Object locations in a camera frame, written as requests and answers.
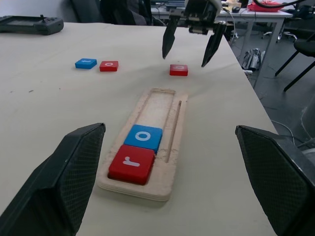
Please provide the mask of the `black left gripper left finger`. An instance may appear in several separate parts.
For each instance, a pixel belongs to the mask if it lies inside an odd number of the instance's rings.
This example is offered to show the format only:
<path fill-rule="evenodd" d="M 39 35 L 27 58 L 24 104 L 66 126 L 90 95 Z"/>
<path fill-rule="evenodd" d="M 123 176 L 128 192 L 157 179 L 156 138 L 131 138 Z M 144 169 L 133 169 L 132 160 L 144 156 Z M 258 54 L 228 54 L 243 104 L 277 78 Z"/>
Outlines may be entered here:
<path fill-rule="evenodd" d="M 68 133 L 0 215 L 0 236 L 76 236 L 91 196 L 104 123 Z"/>

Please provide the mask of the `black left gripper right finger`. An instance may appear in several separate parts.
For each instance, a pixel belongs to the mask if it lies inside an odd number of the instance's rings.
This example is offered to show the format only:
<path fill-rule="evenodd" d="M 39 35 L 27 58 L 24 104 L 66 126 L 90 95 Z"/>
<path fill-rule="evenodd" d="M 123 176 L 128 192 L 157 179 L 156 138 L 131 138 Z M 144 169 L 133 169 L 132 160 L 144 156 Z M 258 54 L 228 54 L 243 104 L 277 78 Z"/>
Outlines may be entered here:
<path fill-rule="evenodd" d="M 252 189 L 277 236 L 315 236 L 315 156 L 288 137 L 235 129 Z"/>

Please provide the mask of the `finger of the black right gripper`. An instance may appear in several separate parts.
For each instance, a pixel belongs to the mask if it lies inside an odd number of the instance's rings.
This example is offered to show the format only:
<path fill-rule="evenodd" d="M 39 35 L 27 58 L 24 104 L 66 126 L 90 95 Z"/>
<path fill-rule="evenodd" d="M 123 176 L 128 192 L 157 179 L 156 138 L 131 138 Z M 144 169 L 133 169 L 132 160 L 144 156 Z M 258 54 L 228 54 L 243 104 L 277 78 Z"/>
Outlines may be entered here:
<path fill-rule="evenodd" d="M 211 58 L 214 56 L 214 54 L 219 48 L 222 36 L 225 33 L 225 31 L 226 31 L 226 24 L 224 23 L 215 24 L 215 27 L 213 28 L 213 34 L 210 36 L 210 39 L 206 46 L 206 50 L 205 50 L 201 67 L 205 67 L 207 63 L 211 60 Z"/>
<path fill-rule="evenodd" d="M 165 59 L 170 52 L 174 40 L 175 40 L 175 30 L 178 25 L 178 16 L 170 15 L 169 21 L 166 26 L 166 30 L 163 35 L 162 41 L 162 58 Z"/>

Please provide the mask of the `red letter b block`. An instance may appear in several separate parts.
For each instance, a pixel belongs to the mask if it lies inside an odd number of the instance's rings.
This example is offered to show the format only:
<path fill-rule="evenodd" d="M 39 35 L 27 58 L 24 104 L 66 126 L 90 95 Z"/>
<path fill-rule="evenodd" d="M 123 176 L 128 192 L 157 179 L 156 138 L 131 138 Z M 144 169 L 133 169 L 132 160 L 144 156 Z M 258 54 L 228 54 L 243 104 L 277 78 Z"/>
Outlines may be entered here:
<path fill-rule="evenodd" d="M 188 66 L 185 64 L 171 64 L 169 75 L 171 76 L 187 76 Z"/>

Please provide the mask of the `red letter o block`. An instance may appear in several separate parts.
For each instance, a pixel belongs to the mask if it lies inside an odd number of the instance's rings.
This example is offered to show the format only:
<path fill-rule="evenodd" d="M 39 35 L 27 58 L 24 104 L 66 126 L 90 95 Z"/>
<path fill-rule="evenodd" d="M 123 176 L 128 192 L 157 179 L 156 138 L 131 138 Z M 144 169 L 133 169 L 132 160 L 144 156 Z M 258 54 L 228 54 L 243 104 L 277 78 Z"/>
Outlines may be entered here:
<path fill-rule="evenodd" d="M 115 72 L 118 70 L 119 62 L 117 60 L 104 60 L 99 65 L 100 72 Z"/>

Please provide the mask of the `wooden letter tray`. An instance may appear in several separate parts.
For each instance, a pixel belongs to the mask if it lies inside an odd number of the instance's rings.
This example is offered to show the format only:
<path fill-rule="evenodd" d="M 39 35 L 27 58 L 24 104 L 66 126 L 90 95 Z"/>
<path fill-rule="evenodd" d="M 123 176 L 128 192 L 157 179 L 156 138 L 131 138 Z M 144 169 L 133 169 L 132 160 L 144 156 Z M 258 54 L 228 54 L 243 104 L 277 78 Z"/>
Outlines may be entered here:
<path fill-rule="evenodd" d="M 153 88 L 143 94 L 126 125 L 114 141 L 96 176 L 100 188 L 139 198 L 167 201 L 173 187 L 180 149 L 188 96 L 174 90 Z M 154 163 L 145 185 L 119 181 L 108 177 L 108 169 L 134 124 L 163 130 Z"/>

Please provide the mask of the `red letter r block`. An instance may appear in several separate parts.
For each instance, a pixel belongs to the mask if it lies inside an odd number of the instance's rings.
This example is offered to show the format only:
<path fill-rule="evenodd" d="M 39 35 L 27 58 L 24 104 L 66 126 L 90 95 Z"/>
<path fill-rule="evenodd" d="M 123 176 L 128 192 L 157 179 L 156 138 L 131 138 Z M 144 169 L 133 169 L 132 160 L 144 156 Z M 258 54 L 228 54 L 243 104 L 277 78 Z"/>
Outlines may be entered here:
<path fill-rule="evenodd" d="M 155 159 L 151 149 L 122 145 L 108 169 L 111 179 L 145 185 Z"/>

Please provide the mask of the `blue letter t block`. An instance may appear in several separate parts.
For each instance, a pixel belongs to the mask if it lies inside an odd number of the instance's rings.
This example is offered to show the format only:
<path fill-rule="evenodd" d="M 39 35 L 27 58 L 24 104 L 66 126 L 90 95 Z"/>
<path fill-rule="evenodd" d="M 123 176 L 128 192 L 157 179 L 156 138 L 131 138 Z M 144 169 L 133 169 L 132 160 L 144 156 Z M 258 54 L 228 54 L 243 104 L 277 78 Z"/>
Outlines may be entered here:
<path fill-rule="evenodd" d="M 82 59 L 78 60 L 75 63 L 75 68 L 92 69 L 96 65 L 97 65 L 97 60 L 96 59 L 82 58 Z"/>

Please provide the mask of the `blue letter o block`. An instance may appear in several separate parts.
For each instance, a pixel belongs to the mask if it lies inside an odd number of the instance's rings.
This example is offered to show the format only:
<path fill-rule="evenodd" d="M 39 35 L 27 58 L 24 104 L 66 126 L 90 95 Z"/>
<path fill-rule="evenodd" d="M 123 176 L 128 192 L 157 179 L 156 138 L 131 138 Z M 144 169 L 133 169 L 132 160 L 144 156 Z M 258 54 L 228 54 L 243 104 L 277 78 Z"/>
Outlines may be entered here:
<path fill-rule="evenodd" d="M 162 133 L 161 128 L 134 124 L 124 141 L 124 145 L 151 149 L 157 154 Z"/>

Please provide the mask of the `crumpled silver bag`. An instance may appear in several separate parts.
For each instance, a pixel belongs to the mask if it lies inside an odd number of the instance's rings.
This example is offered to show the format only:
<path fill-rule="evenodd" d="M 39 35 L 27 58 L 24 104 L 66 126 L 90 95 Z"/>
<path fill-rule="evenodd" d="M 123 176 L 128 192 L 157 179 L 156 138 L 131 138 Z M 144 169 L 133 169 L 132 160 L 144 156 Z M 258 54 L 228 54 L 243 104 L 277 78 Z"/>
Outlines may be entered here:
<path fill-rule="evenodd" d="M 245 53 L 242 68 L 244 70 L 258 71 L 265 55 L 259 48 L 250 49 Z"/>

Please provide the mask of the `black office chair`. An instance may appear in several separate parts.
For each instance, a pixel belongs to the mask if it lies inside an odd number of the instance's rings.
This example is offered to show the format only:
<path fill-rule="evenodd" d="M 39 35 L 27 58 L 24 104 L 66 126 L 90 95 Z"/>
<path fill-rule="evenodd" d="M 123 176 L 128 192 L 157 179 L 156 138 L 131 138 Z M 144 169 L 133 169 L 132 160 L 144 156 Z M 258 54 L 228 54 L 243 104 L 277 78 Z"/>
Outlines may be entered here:
<path fill-rule="evenodd" d="M 71 6 L 80 23 L 102 23 L 100 0 L 70 0 Z"/>
<path fill-rule="evenodd" d="M 100 0 L 100 12 L 107 24 L 153 25 L 150 0 Z"/>

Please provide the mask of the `red item on desk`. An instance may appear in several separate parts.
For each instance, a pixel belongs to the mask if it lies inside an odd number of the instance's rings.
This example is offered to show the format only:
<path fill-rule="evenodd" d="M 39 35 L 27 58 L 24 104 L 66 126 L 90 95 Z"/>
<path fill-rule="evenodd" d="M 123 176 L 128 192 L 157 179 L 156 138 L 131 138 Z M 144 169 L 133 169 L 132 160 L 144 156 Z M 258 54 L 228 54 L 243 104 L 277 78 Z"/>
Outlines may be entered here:
<path fill-rule="evenodd" d="M 268 1 L 268 2 L 264 2 L 263 1 L 263 4 L 266 4 L 266 5 L 277 5 L 278 3 L 273 2 L 273 1 Z M 254 11 L 254 12 L 278 12 L 278 11 L 280 11 L 282 9 L 282 7 L 265 8 L 265 7 L 261 7 L 261 6 L 257 5 L 254 2 L 249 3 L 247 8 L 248 8 L 248 10 Z"/>

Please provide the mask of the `black chair with thin legs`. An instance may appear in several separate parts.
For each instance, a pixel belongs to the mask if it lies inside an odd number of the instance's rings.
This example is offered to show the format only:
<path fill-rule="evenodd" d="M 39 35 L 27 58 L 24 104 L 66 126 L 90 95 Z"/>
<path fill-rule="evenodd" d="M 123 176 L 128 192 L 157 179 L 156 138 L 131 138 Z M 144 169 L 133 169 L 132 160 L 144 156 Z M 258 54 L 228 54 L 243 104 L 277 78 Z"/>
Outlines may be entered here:
<path fill-rule="evenodd" d="M 315 32 L 306 40 L 297 39 L 293 44 L 296 50 L 293 55 L 276 71 L 275 77 L 278 76 L 283 69 L 298 55 L 302 54 L 307 57 L 315 59 Z M 315 60 L 303 70 L 293 81 L 291 81 L 284 89 L 283 92 L 288 91 L 295 83 L 297 83 L 303 76 L 305 76 L 311 69 L 315 67 Z"/>

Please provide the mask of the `black handheld controller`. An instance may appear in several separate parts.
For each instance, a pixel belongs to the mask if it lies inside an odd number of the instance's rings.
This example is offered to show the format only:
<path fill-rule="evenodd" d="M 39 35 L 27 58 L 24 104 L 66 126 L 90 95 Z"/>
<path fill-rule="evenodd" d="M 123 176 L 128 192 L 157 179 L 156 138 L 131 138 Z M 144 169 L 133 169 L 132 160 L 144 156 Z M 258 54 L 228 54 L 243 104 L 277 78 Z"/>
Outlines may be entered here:
<path fill-rule="evenodd" d="M 52 35 L 64 28 L 61 18 L 31 16 L 3 16 L 0 17 L 0 33 L 26 33 L 38 35 Z"/>

